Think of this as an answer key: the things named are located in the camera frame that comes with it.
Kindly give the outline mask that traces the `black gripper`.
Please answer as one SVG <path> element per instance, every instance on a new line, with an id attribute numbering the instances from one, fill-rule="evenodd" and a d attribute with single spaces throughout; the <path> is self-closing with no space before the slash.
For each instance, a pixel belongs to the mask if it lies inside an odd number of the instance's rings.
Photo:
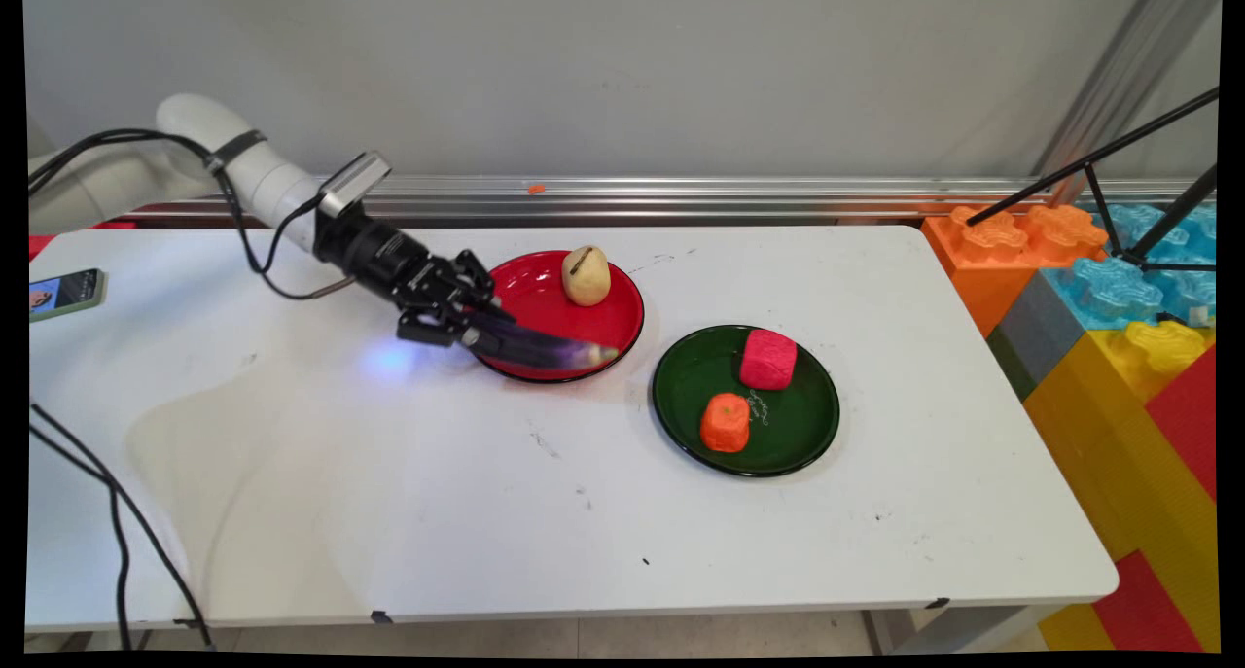
<path id="1" fill-rule="evenodd" d="M 476 253 L 433 255 L 412 235 L 352 204 L 337 216 L 314 211 L 312 255 L 355 284 L 388 299 L 402 312 L 396 337 L 410 343 L 472 346 L 481 313 L 507 323 L 515 317 L 496 296 L 492 274 Z"/>

